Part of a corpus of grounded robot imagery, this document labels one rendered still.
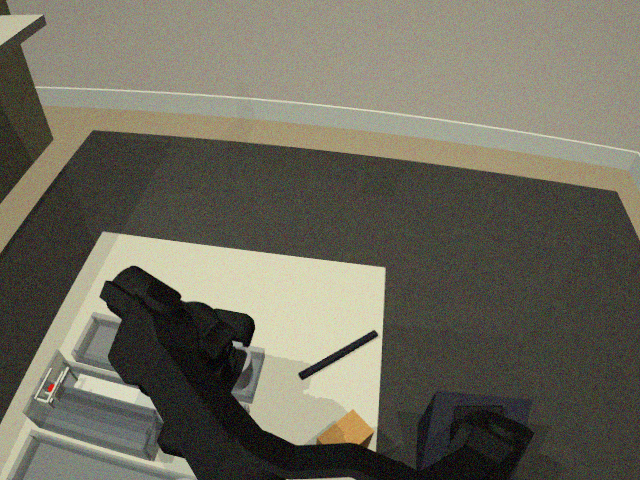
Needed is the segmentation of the dark grey flat bar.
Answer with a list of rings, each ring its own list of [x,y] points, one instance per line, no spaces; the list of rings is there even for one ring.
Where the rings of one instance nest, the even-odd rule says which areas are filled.
[[[378,337],[377,332],[375,330],[371,331],[370,333],[368,333],[368,334],[364,335],[363,337],[359,338],[358,340],[356,340],[354,343],[343,347],[342,349],[336,351],[335,353],[333,353],[330,356],[326,357],[325,359],[319,361],[318,363],[314,364],[313,366],[308,367],[308,368],[302,370],[301,372],[299,372],[298,375],[299,375],[300,379],[301,380],[306,379],[307,377],[311,376],[312,374],[316,373],[317,371],[321,370],[322,368],[331,365],[332,363],[336,362],[337,360],[341,359],[342,357],[346,356],[347,354],[349,354],[353,350],[357,349],[358,347],[362,346],[363,344],[367,343],[368,341],[370,341],[370,340],[372,340],[373,338],[376,338],[376,337]]]

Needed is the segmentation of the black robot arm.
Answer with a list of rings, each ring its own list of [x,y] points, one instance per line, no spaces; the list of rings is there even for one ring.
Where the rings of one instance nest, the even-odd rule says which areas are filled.
[[[109,362],[152,400],[198,480],[509,480],[534,435],[504,407],[477,405],[454,408],[444,456],[421,471],[357,443],[291,444],[262,430],[212,370],[238,332],[210,306],[138,266],[99,297],[121,319]]]

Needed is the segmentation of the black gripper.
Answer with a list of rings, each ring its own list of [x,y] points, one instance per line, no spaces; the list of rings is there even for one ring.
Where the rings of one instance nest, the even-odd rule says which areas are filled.
[[[219,319],[231,325],[238,332],[233,341],[243,343],[243,347],[250,346],[255,331],[255,323],[249,315],[223,309],[213,310],[216,311]],[[212,370],[231,392],[242,372],[247,352],[233,347],[233,342],[227,345],[224,351],[225,354],[222,360]],[[184,458],[165,423],[159,435],[157,444],[163,453]]]

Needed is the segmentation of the brown block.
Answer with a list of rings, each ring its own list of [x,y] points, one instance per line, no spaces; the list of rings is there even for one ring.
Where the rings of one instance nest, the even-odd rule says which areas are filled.
[[[374,431],[357,412],[351,410],[316,440],[316,445],[357,443],[368,448]]]

